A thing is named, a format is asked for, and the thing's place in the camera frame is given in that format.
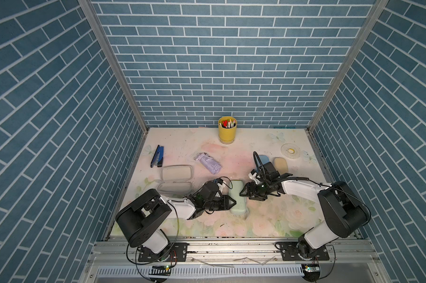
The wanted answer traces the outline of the grey case front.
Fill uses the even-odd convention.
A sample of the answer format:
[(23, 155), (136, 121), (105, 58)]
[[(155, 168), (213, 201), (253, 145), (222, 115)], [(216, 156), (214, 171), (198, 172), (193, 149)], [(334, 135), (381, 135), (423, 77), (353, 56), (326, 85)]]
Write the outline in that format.
[(246, 198), (240, 196), (243, 188), (244, 183), (242, 180), (231, 180), (231, 189), (229, 190), (228, 195), (236, 201), (236, 204), (229, 211), (236, 216), (246, 216), (248, 212)]

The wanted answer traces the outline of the beige zippered umbrella case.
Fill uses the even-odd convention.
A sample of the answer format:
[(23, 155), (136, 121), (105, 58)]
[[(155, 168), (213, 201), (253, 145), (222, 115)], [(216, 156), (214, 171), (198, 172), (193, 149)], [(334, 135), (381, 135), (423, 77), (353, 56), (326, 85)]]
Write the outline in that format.
[(285, 158), (274, 158), (273, 165), (280, 175), (288, 173), (288, 164)]

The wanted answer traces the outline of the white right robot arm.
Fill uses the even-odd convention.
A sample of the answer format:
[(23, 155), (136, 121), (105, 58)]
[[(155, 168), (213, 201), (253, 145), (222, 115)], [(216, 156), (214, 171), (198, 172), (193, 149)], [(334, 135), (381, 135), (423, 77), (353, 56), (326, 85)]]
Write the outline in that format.
[(242, 197), (265, 201), (269, 196), (286, 194), (320, 205), (324, 221), (298, 239), (297, 249), (302, 257), (310, 257), (313, 252), (338, 238), (347, 238), (371, 220), (370, 209), (343, 181), (320, 183), (290, 173), (281, 175), (275, 169), (263, 166), (251, 171), (249, 178), (251, 181), (240, 192)]

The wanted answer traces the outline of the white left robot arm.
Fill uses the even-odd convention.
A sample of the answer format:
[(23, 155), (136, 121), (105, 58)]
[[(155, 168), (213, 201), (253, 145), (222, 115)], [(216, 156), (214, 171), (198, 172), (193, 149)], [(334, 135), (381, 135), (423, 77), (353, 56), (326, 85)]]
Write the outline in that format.
[(232, 181), (220, 177), (208, 181), (186, 197), (176, 199), (162, 196), (156, 189), (149, 189), (121, 209), (115, 221), (131, 248), (146, 248), (162, 256), (172, 245), (161, 229), (167, 219), (193, 220), (216, 211), (229, 211), (236, 200), (224, 193), (233, 188)]

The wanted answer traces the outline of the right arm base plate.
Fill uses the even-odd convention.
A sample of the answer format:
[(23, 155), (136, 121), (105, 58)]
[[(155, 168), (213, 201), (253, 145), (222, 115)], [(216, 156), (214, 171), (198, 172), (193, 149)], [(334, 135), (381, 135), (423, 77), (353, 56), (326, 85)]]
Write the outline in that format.
[(328, 261), (329, 253), (325, 246), (313, 249), (306, 243), (282, 241), (274, 244), (280, 251), (283, 261)]

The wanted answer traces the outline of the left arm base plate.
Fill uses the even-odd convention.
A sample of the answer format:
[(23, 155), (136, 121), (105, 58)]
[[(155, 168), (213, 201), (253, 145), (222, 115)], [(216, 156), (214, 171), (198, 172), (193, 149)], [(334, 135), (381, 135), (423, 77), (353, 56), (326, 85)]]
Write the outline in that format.
[(185, 262), (189, 244), (176, 242), (169, 244), (161, 252), (154, 253), (149, 248), (142, 247), (137, 258), (138, 262)]

